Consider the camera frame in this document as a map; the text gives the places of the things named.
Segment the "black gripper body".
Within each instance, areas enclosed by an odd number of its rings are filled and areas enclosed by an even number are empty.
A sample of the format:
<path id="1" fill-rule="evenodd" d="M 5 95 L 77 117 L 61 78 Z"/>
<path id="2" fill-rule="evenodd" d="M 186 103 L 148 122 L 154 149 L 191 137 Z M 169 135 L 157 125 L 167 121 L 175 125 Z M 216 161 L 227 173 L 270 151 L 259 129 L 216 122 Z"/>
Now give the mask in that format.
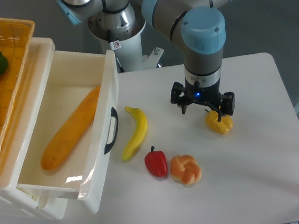
<path id="1" fill-rule="evenodd" d="M 213 105 L 220 105 L 222 112 L 226 115 L 232 116 L 235 109 L 235 93 L 226 92 L 220 93 L 220 81 L 217 81 L 212 86 L 200 87 L 200 83 L 195 81 L 193 85 L 185 81 L 183 86 L 179 82 L 175 82 L 171 89 L 170 102 L 180 105 L 198 104 L 209 107 L 209 103 Z"/>

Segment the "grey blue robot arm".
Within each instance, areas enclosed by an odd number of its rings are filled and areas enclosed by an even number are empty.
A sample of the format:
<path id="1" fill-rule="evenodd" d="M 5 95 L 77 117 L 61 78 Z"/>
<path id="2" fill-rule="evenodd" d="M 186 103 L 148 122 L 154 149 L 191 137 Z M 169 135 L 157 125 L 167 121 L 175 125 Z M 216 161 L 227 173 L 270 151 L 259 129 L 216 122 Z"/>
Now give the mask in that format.
<path id="1" fill-rule="evenodd" d="M 185 83 L 174 83 L 171 103 L 183 111 L 205 105 L 221 120 L 234 111 L 234 94 L 220 93 L 221 63 L 226 40 L 219 8 L 232 0 L 56 0 L 72 24 L 86 21 L 103 50 L 115 53 L 123 72 L 140 69 L 141 32 L 150 25 L 184 56 Z"/>

